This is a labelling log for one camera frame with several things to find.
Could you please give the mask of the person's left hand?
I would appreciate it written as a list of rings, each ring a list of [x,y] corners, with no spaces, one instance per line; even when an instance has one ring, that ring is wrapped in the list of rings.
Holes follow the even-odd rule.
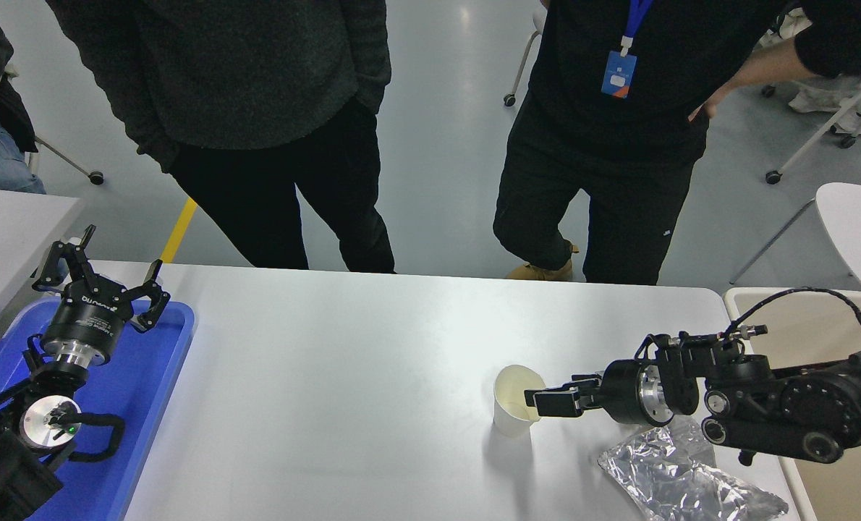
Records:
[[[718,107],[725,98],[732,92],[729,85],[722,85],[716,92],[712,93],[702,105],[699,105],[689,116],[688,121],[694,122],[701,114],[704,114],[708,119],[714,119],[718,112]]]

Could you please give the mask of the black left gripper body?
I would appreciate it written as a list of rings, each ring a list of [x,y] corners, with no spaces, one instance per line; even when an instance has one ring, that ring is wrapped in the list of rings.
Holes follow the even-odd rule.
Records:
[[[125,323],[134,314],[132,301],[121,296],[125,290],[116,281],[101,281],[96,292],[86,281],[71,281],[41,337],[41,349],[56,354],[63,343],[76,341],[101,354],[114,353]]]

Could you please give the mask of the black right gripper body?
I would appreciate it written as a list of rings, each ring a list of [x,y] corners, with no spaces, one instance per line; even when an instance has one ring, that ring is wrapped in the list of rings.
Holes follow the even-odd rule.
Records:
[[[636,360],[614,360],[603,371],[598,402],[618,423],[643,423],[640,372],[641,363]]]

